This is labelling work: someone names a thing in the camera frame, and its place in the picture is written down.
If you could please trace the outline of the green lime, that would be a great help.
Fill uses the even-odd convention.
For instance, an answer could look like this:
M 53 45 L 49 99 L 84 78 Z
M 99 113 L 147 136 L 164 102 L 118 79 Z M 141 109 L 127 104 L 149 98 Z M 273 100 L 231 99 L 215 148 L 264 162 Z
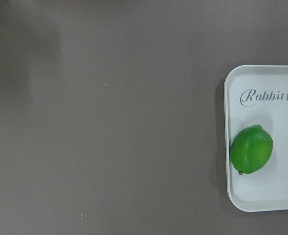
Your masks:
M 271 157 L 273 139 L 261 125 L 242 129 L 230 147 L 230 161 L 239 175 L 252 174 L 265 166 Z

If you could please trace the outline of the cream rabbit tray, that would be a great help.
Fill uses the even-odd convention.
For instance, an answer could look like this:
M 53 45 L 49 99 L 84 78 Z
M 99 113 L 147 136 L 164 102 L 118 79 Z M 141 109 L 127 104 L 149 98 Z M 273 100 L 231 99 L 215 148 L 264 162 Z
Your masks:
M 227 192 L 245 212 L 288 210 L 288 66 L 242 65 L 224 82 L 225 146 L 242 129 L 258 124 L 273 139 L 269 161 L 252 174 L 226 162 Z

